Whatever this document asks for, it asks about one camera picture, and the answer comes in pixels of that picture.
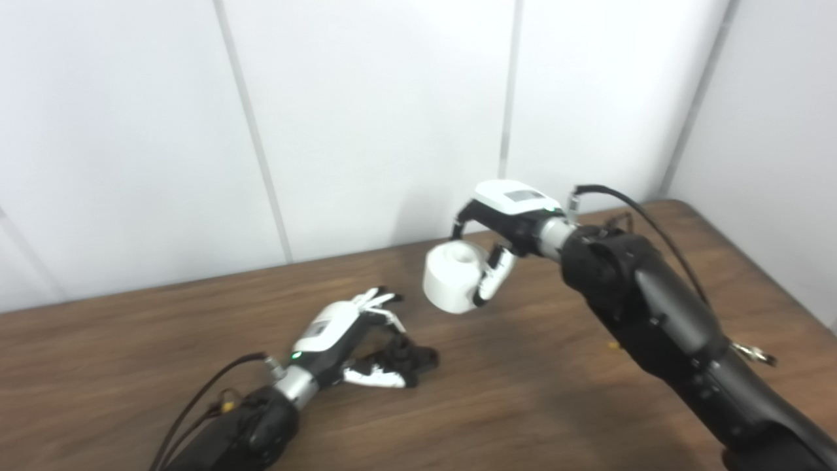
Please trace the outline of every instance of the wooden table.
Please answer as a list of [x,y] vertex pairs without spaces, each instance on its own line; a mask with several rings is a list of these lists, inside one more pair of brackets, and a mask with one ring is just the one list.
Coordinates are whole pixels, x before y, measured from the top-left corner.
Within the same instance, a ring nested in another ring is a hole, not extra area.
[[[837,436],[837,339],[689,207],[649,207],[727,333],[779,357],[779,368],[757,372]],[[490,235],[471,239],[487,245]],[[0,316],[0,469],[147,469],[172,419],[221,366],[253,351],[284,357],[328,303],[380,284],[405,295],[393,310],[442,365],[414,390],[320,393],[276,468],[722,468],[720,445],[662,383],[608,348],[555,264],[521,261],[486,308],[454,316],[421,293],[433,245]],[[373,336],[365,349],[384,340]],[[262,380],[258,366],[245,366],[221,386],[246,391]]]

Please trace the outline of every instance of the white wall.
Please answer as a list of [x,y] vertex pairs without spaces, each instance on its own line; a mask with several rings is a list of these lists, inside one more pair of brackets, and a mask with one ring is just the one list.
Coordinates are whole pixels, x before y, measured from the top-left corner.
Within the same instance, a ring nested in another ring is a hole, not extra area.
[[2,2],[0,311],[444,236],[502,174],[642,199],[724,4]]
[[226,2],[294,261],[449,234],[500,156],[513,2]]
[[578,184],[656,196],[726,5],[526,0],[507,176],[561,201]]
[[5,0],[0,64],[0,207],[67,298],[283,263],[211,3]]
[[830,0],[742,0],[670,189],[835,328],[836,24]]

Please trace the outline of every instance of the white roll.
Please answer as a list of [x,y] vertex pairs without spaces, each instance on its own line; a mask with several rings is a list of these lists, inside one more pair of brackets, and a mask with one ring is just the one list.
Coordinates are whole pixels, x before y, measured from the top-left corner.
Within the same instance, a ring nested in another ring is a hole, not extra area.
[[476,307],[474,291],[487,259],[484,248],[468,241],[450,241],[434,247],[424,261],[424,295],[447,313],[470,311]]

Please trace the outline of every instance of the robotic hand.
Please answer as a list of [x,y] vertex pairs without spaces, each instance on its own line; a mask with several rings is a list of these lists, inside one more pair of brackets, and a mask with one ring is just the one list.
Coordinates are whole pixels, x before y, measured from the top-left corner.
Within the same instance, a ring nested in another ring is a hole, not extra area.
[[[151,466],[151,471],[261,471],[285,451],[299,427],[299,411],[323,389],[350,382],[363,386],[415,387],[418,375],[439,365],[434,349],[418,347],[404,333],[398,317],[384,309],[399,301],[394,293],[376,287],[351,301],[330,304],[308,326],[294,345],[284,368],[264,354],[246,355],[228,365],[205,385],[175,421]],[[386,347],[366,358],[350,355],[372,328],[393,334]],[[164,455],[182,419],[226,371],[250,360],[264,361],[273,384],[251,392],[240,401],[212,404]],[[210,422],[177,456],[179,443],[206,418]]]
[[[524,184],[484,182],[456,217],[451,240],[461,238],[469,220],[505,240],[495,245],[484,264],[480,280],[470,291],[471,303],[485,304],[517,257],[531,254],[558,262],[564,282],[585,297],[631,358],[671,387],[724,445],[727,469],[837,471],[837,444],[737,355],[776,363],[760,349],[734,343],[721,331],[680,253],[674,250],[695,291],[645,237],[612,223],[577,225],[578,196],[584,193],[622,199],[675,249],[641,206],[607,187],[577,187],[564,212],[556,200]],[[430,297],[427,280],[425,272],[425,292]]]

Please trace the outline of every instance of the black cable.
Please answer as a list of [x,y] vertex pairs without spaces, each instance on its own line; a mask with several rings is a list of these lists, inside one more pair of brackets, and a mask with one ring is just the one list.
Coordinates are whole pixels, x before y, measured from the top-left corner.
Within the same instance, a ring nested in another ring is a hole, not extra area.
[[165,468],[166,466],[168,466],[169,462],[172,461],[174,452],[176,452],[177,449],[180,448],[180,445],[183,443],[183,440],[186,440],[186,438],[189,435],[191,435],[192,432],[197,430],[198,427],[200,427],[205,420],[212,417],[213,415],[215,415],[213,414],[213,411],[211,409],[207,409],[203,414],[201,414],[200,417],[198,417],[198,419],[195,422],[192,423],[192,425],[189,426],[189,428],[184,430],[183,433],[180,434],[180,437],[178,437],[177,440],[174,441],[172,447],[168,449],[168,453],[166,453],[166,457],[162,459],[160,467]]
[[671,249],[671,253],[677,258],[677,261],[680,262],[680,265],[683,267],[683,270],[686,272],[686,275],[689,277],[689,281],[691,282],[692,286],[695,287],[695,291],[697,295],[701,298],[701,301],[707,306],[710,307],[709,298],[706,297],[706,293],[703,291],[703,287],[701,287],[701,283],[697,279],[697,275],[691,269],[689,262],[686,261],[686,258],[683,257],[683,254],[680,253],[680,249],[677,248],[674,241],[671,237],[666,234],[666,232],[657,224],[657,221],[649,215],[645,209],[639,205],[636,201],[633,201],[627,194],[622,194],[615,189],[611,189],[604,185],[579,185],[575,188],[573,194],[581,195],[585,193],[600,193],[600,194],[609,194],[615,198],[621,199],[625,202],[628,206],[630,206],[634,211],[636,211],[640,216],[642,216],[645,221],[648,222],[648,225],[651,226],[651,229],[654,229],[657,234],[662,237],[665,244]]
[[177,416],[177,419],[172,424],[171,428],[168,429],[166,433],[166,437],[163,438],[162,443],[160,444],[160,449],[157,450],[157,455],[154,457],[154,461],[151,462],[151,467],[149,468],[150,471],[157,471],[161,465],[161,459],[163,454],[166,452],[166,448],[168,448],[168,444],[171,442],[172,438],[174,437],[175,432],[180,427],[180,424],[183,422],[183,419],[186,418],[186,415],[195,407],[195,404],[200,401],[201,397],[209,391],[211,388],[220,378],[221,376],[225,375],[228,371],[232,370],[238,365],[243,363],[247,363],[249,361],[264,361],[267,358],[267,354],[265,353],[256,353],[245,355],[234,362],[230,363],[229,365],[224,366],[215,376],[212,377],[207,384],[203,385],[203,387],[198,391],[195,397],[183,408],[183,411],[180,412],[180,415]]

